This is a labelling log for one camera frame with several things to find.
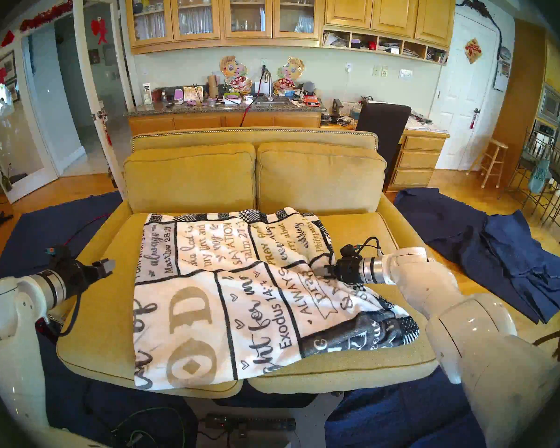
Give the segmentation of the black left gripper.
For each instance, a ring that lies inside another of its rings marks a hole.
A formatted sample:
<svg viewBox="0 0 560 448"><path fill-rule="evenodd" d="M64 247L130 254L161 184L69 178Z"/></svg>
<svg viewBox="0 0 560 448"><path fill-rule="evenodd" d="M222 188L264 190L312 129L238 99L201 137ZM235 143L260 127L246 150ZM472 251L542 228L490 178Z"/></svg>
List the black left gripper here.
<svg viewBox="0 0 560 448"><path fill-rule="evenodd" d="M85 292L94 279L103 279L112 275L116 262L102 259L93 262L93 266L83 265L76 260L68 247L51 248L51 271L56 273L54 284L62 296L77 296Z"/></svg>

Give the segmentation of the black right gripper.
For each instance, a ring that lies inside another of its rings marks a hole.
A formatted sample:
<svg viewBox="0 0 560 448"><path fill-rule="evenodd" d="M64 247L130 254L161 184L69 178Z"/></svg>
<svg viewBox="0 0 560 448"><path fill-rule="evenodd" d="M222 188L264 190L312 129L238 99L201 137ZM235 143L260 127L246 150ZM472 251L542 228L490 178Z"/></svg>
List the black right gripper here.
<svg viewBox="0 0 560 448"><path fill-rule="evenodd" d="M346 284L363 284L361 276L360 255L362 248L359 244L347 244L340 250L341 257L337 264L328 264L325 268L315 268L315 276L323 279L338 279Z"/></svg>

